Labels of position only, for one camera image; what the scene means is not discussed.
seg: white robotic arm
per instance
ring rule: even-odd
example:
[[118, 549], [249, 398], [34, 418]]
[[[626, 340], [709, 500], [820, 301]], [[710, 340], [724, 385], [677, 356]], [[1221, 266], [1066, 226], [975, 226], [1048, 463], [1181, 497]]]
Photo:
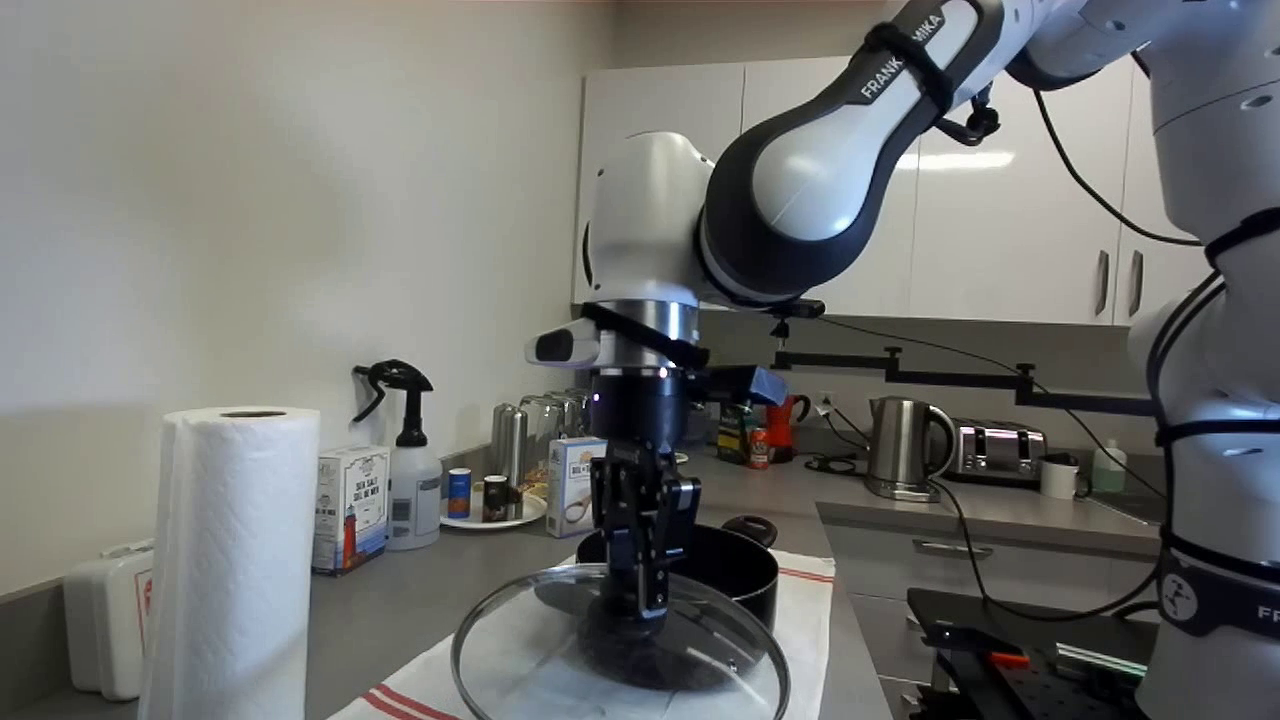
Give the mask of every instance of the white robotic arm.
[[[1262, 720], [1280, 715], [1276, 0], [910, 0], [813, 105], [714, 162], [667, 132], [626, 142], [601, 173], [590, 288], [670, 345], [696, 340], [699, 301], [796, 301], [863, 252], [886, 173], [950, 105], [1004, 66], [1058, 86], [1126, 52], [1152, 77], [1169, 217], [1211, 240], [1223, 276], [1223, 292], [1172, 311], [1152, 361], [1174, 472], [1145, 707]], [[620, 398], [663, 392], [663, 433], [626, 427], [625, 447], [667, 452], [670, 352], [601, 324], [590, 366], [641, 378]]]

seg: gray countertop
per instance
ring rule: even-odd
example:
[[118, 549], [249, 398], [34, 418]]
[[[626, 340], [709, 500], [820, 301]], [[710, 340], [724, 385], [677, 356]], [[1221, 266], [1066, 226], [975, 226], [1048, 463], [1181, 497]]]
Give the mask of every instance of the gray countertop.
[[[705, 525], [727, 516], [766, 516], [780, 549], [830, 556], [822, 525], [869, 525], [902, 530], [950, 530], [956, 513], [945, 505], [891, 505], [860, 478], [815, 477], [798, 463], [739, 466], [696, 457], [689, 463], [705, 478]], [[1154, 556], [1154, 528], [1091, 500], [1039, 500], [1035, 490], [959, 489], [965, 516], [984, 541]], [[443, 530], [430, 549], [386, 551], [351, 576], [314, 576], [312, 582], [312, 655], [306, 715], [329, 715], [368, 685], [392, 675], [416, 651], [443, 638], [460, 617], [495, 582], [565, 560], [576, 541], [552, 541], [535, 528], [460, 537]], [[90, 695], [51, 695], [18, 715], [101, 715], [124, 720], [133, 705], [101, 705]], [[822, 715], [886, 720], [886, 705], [852, 617], [846, 581], [830, 599], [830, 658]]]

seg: cabinet door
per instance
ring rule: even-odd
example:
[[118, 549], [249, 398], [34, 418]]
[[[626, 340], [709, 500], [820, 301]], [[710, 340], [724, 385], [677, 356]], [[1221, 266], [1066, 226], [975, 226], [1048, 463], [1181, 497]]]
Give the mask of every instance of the cabinet door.
[[[1035, 100], [1017, 80], [992, 86], [1004, 128], [978, 146], [940, 132], [916, 138], [918, 201], [910, 311], [945, 321], [1110, 324], [1118, 226], [1063, 173]], [[1118, 195], [1126, 71], [1048, 93], [1074, 166]]]
[[[822, 82], [843, 71], [843, 57], [749, 63], [742, 80], [742, 128], [780, 116], [813, 100]], [[813, 288], [830, 315], [902, 315], [908, 311], [908, 261], [916, 219], [916, 162], [902, 159], [891, 173], [884, 207], [863, 254], [835, 278]]]
[[[1154, 135], [1152, 135], [1152, 86], [1138, 66], [1126, 66], [1126, 150], [1122, 150], [1122, 217], [1158, 237], [1186, 237], [1169, 223]], [[1184, 301], [1206, 276], [1204, 247], [1152, 242], [1136, 231], [1118, 231], [1118, 308], [1116, 324], [1138, 324], [1172, 301]]]
[[576, 301], [588, 301], [581, 242], [595, 201], [595, 173], [607, 156], [641, 132], [685, 132], [699, 150], [720, 156], [742, 128], [739, 95], [739, 63], [620, 66], [588, 77], [576, 193]]

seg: electric kettle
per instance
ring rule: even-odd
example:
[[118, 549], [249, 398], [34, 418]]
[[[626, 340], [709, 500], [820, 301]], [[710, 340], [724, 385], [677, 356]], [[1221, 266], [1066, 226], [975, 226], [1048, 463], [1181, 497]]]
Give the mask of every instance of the electric kettle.
[[869, 489], [891, 500], [931, 500], [947, 466], [956, 463], [956, 425], [937, 405], [910, 394], [872, 398], [872, 477]]

